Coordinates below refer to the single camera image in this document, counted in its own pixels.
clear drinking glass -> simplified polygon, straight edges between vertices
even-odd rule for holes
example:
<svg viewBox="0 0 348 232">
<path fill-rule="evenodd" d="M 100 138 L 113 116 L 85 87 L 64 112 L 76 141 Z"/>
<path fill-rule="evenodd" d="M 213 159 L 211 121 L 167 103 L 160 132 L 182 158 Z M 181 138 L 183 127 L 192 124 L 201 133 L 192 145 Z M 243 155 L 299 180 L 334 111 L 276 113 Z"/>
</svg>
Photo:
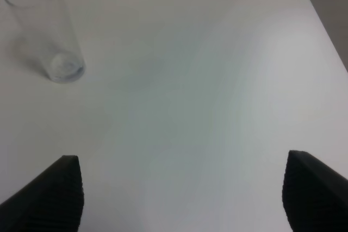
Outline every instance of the clear drinking glass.
<svg viewBox="0 0 348 232">
<path fill-rule="evenodd" d="M 85 63 L 63 0 L 5 0 L 49 78 L 75 81 Z"/>
</svg>

white table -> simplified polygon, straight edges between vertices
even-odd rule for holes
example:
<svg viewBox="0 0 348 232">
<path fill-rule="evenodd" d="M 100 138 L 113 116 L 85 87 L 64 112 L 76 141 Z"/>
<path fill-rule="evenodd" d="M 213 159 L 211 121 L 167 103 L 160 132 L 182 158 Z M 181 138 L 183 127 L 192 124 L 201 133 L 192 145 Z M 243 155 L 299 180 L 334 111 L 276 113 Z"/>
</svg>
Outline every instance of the white table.
<svg viewBox="0 0 348 232">
<path fill-rule="evenodd" d="M 87 64 L 14 57 L 0 3 L 0 201 L 80 158 L 81 232 L 291 231 L 290 149 L 348 177 L 348 74 L 309 0 L 67 0 Z"/>
</svg>

empty glass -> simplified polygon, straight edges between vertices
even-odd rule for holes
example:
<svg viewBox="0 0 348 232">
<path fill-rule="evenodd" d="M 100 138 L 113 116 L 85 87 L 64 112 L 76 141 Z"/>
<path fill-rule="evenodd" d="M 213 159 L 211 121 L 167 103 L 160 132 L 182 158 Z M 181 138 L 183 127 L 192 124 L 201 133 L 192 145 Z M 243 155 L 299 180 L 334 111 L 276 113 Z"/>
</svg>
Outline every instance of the empty glass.
<svg viewBox="0 0 348 232">
<path fill-rule="evenodd" d="M 49 78 L 75 81 L 85 63 L 63 0 L 5 0 Z"/>
</svg>

glass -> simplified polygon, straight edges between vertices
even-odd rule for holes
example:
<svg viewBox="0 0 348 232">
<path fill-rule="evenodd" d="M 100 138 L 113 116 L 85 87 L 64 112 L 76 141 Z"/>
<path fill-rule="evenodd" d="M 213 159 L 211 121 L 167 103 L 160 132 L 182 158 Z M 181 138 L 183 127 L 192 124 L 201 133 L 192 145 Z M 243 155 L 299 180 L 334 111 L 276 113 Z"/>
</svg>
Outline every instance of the glass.
<svg viewBox="0 0 348 232">
<path fill-rule="evenodd" d="M 5 0 L 33 54 L 57 83 L 77 80 L 85 63 L 63 0 Z"/>
</svg>

table surface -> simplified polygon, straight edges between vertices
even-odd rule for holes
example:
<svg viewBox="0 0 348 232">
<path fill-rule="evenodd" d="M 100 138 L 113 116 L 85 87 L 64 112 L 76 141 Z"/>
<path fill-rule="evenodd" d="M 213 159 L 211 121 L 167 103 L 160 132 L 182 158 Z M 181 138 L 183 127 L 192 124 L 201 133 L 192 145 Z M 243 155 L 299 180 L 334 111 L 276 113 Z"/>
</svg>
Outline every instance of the table surface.
<svg viewBox="0 0 348 232">
<path fill-rule="evenodd" d="M 290 149 L 348 176 L 348 75 L 309 0 L 66 0 L 55 84 L 0 1 L 0 201 L 80 158 L 81 232 L 291 231 Z"/>
</svg>

